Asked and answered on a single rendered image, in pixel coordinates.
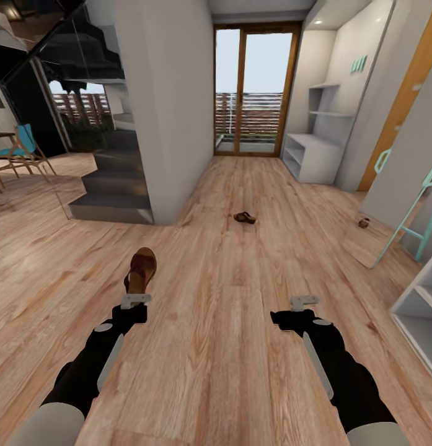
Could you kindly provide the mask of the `sandal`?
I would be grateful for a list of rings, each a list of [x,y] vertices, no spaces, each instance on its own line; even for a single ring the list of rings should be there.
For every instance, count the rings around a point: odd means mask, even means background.
[[[238,222],[243,222],[243,221],[247,221],[249,224],[254,224],[256,221],[255,217],[252,217],[249,213],[247,212],[242,212],[242,213],[238,213],[234,215],[234,219]]]
[[[154,277],[157,262],[154,252],[148,247],[140,248],[131,259],[129,276],[124,278],[127,294],[145,294],[147,285]]]

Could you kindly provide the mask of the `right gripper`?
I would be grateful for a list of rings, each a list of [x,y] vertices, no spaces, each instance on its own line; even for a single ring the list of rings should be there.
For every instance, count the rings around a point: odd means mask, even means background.
[[[296,333],[296,324],[301,317],[315,317],[313,310],[304,309],[303,312],[279,311],[277,313],[270,312],[273,324],[279,324],[281,330],[294,330]],[[299,334],[299,333],[298,333]]]

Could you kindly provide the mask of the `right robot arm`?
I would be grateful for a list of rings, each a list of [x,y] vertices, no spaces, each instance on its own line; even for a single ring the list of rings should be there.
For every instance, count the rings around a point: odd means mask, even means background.
[[[306,346],[330,403],[336,406],[351,446],[412,446],[379,398],[369,370],[345,351],[333,323],[315,317],[303,305],[318,304],[316,295],[294,295],[291,310],[270,312],[281,330],[294,330]]]

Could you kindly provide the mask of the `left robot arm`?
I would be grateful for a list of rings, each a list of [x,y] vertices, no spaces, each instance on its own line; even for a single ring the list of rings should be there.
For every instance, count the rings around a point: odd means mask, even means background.
[[[135,323],[146,323],[150,294],[123,294],[112,319],[95,327],[74,362],[60,371],[54,389],[11,446],[74,446],[92,401],[97,398]]]

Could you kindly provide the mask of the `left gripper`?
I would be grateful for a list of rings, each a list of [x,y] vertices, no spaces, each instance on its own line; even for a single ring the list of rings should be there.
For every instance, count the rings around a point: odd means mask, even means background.
[[[143,304],[135,304],[129,310],[122,310],[120,306],[115,306],[112,308],[112,318],[117,316],[126,317],[131,328],[135,323],[146,323],[148,320],[148,307]]]

